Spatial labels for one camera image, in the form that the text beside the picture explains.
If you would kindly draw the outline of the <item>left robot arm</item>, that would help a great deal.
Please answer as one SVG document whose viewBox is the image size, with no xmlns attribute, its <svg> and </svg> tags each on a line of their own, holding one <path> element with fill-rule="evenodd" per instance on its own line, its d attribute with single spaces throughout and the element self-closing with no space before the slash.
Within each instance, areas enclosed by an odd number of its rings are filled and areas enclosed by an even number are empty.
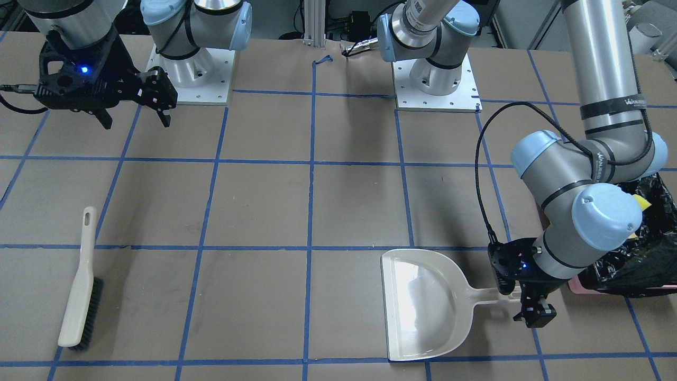
<svg viewBox="0 0 677 381">
<path fill-rule="evenodd" d="M 635 198 L 618 183 L 660 171 L 667 145 L 652 131 L 641 93 L 621 1 L 560 1 L 566 20 L 585 139 L 575 140 L 529 102 L 510 102 L 484 124 L 475 148 L 475 185 L 488 231 L 489 260 L 499 292 L 522 288 L 515 321 L 542 328 L 556 316 L 548 295 L 606 253 L 617 249 L 642 222 Z M 460 71 L 479 20 L 463 1 L 405 1 L 377 21 L 385 62 L 416 59 L 425 75 L 418 89 L 446 95 L 435 76 Z M 479 150 L 499 113 L 527 106 L 559 133 L 540 130 L 515 145 L 511 161 L 550 224 L 535 238 L 500 243 L 484 210 L 479 188 Z"/>
</svg>

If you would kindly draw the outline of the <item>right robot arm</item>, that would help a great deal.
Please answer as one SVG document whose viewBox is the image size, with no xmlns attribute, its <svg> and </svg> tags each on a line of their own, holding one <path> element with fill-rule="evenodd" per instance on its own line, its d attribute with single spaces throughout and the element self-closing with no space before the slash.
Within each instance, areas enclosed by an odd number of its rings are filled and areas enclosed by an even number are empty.
<svg viewBox="0 0 677 381">
<path fill-rule="evenodd" d="M 115 27 L 119 10 L 105 1 L 20 1 L 44 35 L 35 85 L 2 85 L 31 94 L 48 110 L 85 112 L 105 129 L 108 109 L 133 101 L 154 110 L 164 127 L 176 108 L 177 88 L 214 72 L 208 49 L 244 50 L 251 38 L 252 6 L 245 1 L 142 1 L 140 11 L 163 63 L 140 71 Z"/>
</svg>

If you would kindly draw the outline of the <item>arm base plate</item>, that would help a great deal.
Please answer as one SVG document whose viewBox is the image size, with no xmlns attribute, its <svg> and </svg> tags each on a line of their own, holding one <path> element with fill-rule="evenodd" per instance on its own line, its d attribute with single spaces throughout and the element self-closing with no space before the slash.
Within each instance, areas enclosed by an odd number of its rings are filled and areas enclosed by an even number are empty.
<svg viewBox="0 0 677 381">
<path fill-rule="evenodd" d="M 162 67 L 167 72 L 179 105 L 227 106 L 234 63 L 232 50 L 201 48 L 187 59 L 170 60 L 155 53 L 153 46 L 146 68 Z"/>
<path fill-rule="evenodd" d="M 426 59 L 392 63 L 400 111 L 475 113 L 483 110 L 469 55 L 450 70 Z"/>
</svg>

